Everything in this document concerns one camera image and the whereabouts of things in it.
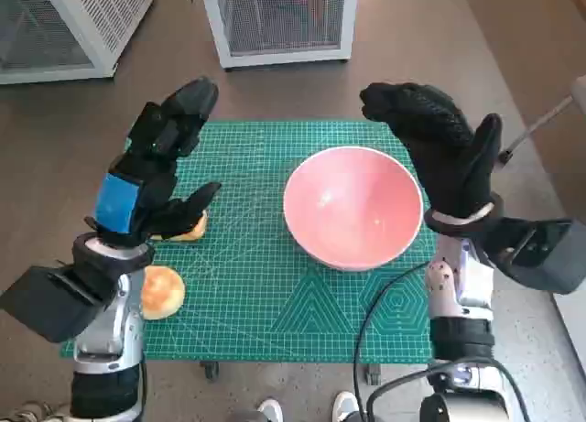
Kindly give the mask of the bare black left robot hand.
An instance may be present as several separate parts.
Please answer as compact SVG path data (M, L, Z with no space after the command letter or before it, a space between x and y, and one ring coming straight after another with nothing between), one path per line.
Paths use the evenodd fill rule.
M202 76L161 104L145 104L127 136L128 148L108 168L94 215L85 219L102 242L135 247L152 236L165 240L196 227L222 184L208 182L185 200L172 194L178 159L198 145L218 97L217 84Z

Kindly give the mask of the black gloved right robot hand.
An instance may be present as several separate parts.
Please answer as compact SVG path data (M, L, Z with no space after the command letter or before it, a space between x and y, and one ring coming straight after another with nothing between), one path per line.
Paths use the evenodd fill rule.
M387 124L407 149L431 209L463 220L494 201L491 175L503 129L498 114L471 129L447 93L409 82L372 83L360 99L364 117Z

